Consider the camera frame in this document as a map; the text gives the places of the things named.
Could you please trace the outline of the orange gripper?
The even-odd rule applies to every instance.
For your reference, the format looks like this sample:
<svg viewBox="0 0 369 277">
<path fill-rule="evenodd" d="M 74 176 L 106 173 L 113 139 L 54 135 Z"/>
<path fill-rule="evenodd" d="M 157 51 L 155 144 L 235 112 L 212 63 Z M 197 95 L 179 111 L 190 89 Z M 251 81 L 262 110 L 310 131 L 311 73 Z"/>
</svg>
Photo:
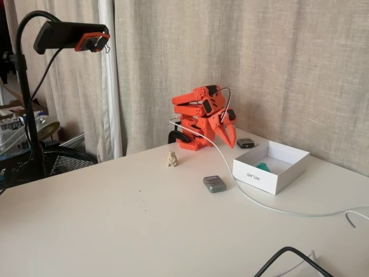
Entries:
<svg viewBox="0 0 369 277">
<path fill-rule="evenodd" d="M 223 108 L 208 118 L 209 124 L 214 132 L 226 143 L 227 146 L 233 148 L 236 144 L 236 114 L 233 109 Z"/>
</svg>

